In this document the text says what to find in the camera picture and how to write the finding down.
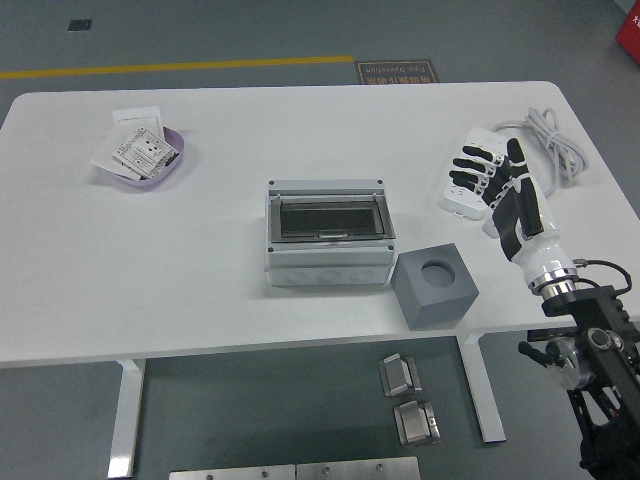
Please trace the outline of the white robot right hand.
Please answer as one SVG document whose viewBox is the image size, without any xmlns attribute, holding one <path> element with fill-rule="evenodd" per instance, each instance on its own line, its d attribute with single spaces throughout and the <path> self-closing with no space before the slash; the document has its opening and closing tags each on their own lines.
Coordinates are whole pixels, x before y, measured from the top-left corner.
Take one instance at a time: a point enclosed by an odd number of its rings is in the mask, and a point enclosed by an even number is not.
<svg viewBox="0 0 640 480">
<path fill-rule="evenodd" d="M 555 281 L 575 281 L 577 268 L 559 245 L 559 229 L 519 141 L 509 139 L 501 154 L 473 145 L 462 152 L 449 177 L 491 209 L 502 251 L 522 269 L 532 293 Z"/>
</svg>

